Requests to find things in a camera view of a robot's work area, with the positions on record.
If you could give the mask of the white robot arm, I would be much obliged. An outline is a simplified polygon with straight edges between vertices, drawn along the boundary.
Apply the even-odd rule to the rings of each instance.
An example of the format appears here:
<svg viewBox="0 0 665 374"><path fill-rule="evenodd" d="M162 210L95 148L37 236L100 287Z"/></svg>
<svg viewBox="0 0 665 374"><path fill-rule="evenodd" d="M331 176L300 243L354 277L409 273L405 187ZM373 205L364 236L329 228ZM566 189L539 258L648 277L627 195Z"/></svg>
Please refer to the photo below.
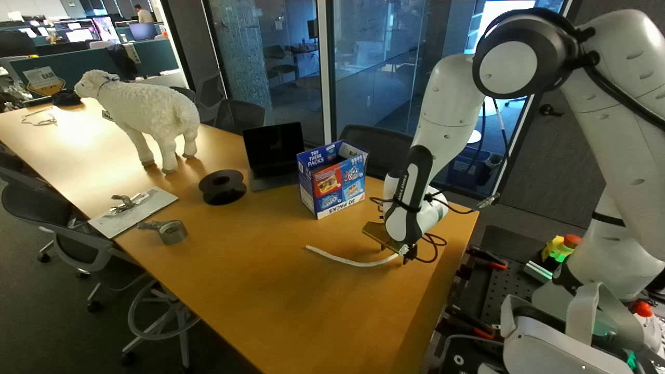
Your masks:
<svg viewBox="0 0 665 374"><path fill-rule="evenodd" d="M440 59L384 205L386 234L409 248L444 221L432 178L464 152L484 101L518 97L539 103L532 123L581 140L603 176L561 278L637 298L665 262L665 40L638 9L583 24L547 9L509 11L487 24L471 55Z"/></svg>

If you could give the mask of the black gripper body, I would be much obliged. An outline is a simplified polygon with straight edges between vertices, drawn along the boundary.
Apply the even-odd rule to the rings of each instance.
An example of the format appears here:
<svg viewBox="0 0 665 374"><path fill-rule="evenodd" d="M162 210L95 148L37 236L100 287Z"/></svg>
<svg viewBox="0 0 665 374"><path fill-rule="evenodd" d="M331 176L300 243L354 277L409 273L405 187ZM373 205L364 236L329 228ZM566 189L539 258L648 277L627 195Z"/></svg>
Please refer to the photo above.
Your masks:
<svg viewBox="0 0 665 374"><path fill-rule="evenodd" d="M401 262L407 264L409 259L419 258L419 245L416 243L403 243L398 254L401 256Z"/></svg>

